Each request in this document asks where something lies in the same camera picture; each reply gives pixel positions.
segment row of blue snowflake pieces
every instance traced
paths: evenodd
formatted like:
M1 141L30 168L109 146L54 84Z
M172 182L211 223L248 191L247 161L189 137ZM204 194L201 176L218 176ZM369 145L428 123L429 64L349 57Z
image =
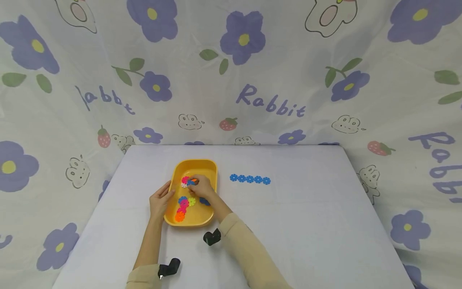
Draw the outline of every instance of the row of blue snowflake pieces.
M236 175L235 173L230 175L230 180L233 182L239 181L240 183L247 182L249 184L256 182L257 184L264 183L264 184L270 184L271 179L268 177L262 178L261 176L244 176L244 175Z

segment right hand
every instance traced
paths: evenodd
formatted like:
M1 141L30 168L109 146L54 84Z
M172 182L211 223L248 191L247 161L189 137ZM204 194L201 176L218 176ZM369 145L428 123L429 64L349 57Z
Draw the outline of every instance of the right hand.
M194 194L206 198L211 196L211 194L214 194L215 191L212 188L212 185L210 184L210 180L204 176L204 175L194 175L190 177L189 179L198 179L199 183L197 185L189 185L188 189L192 191Z

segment black object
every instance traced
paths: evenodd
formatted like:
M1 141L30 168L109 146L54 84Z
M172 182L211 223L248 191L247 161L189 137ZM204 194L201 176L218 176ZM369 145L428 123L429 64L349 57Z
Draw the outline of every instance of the black object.
M218 229L216 229L214 233L207 232L204 234L204 242L206 242L209 246L220 242L220 240L221 232Z
M159 267L159 272L157 272L157 275L159 276L160 279L162 279L162 277L164 276L170 276L170 275L174 275L178 272L178 268L180 268L180 259L177 259L177 258L173 258L171 261L170 261L170 264L167 266L167 265L161 265Z

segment left hand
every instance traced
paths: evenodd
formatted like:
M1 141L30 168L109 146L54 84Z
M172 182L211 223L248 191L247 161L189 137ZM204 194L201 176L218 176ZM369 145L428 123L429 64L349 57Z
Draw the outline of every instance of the left hand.
M160 189L158 189L152 196L149 197L149 204L151 207L151 219L163 220L165 209L170 198L175 194L175 190L169 190L170 182L166 182Z

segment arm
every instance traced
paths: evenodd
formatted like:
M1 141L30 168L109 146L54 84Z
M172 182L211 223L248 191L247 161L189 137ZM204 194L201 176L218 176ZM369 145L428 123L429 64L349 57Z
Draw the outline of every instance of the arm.
M252 289L291 289L274 264L263 244L254 233L234 214L210 186L210 181L201 175L197 186L188 188L198 196L206 198L220 222L218 229L225 249L239 263L247 283Z
M159 271L160 237L167 203L175 194L175 190L168 191L169 186L170 181L149 197L151 216L141 243L140 252L133 266L133 271L128 276L126 289L161 288L161 282L157 275Z

